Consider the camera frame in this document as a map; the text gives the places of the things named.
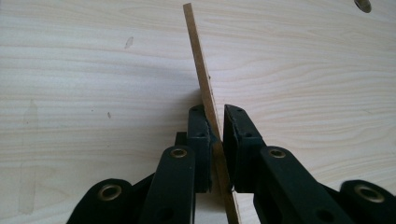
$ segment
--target black clamp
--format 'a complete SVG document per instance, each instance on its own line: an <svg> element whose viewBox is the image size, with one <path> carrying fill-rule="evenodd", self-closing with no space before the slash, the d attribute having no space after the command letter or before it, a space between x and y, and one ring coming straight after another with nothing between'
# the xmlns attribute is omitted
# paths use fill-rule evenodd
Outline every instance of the black clamp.
<svg viewBox="0 0 396 224"><path fill-rule="evenodd" d="M242 108L226 105L223 148L231 185L253 193L261 223L396 223L396 198L362 180L340 191L321 185L285 148L268 147ZM155 174L131 185L108 179L93 186L68 224L193 223L195 193L210 190L216 141L204 107L189 112L186 133L163 153Z"/></svg>

